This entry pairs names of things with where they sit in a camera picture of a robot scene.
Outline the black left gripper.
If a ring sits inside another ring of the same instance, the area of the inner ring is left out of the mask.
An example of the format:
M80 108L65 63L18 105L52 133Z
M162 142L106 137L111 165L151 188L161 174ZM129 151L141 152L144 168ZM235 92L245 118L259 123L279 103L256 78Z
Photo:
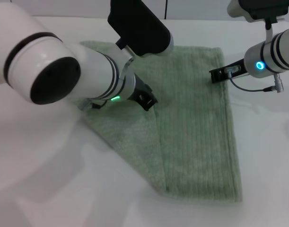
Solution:
M158 100L148 84L145 84L138 76L134 76L135 85L128 100L137 102L145 111L148 111Z

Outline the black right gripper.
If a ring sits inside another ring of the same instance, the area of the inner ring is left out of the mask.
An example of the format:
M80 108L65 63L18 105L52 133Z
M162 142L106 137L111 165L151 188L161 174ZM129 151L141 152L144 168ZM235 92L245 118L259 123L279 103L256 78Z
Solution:
M219 83L227 79L235 79L249 75L245 68L244 59L238 60L226 67L211 70L209 73L212 83Z

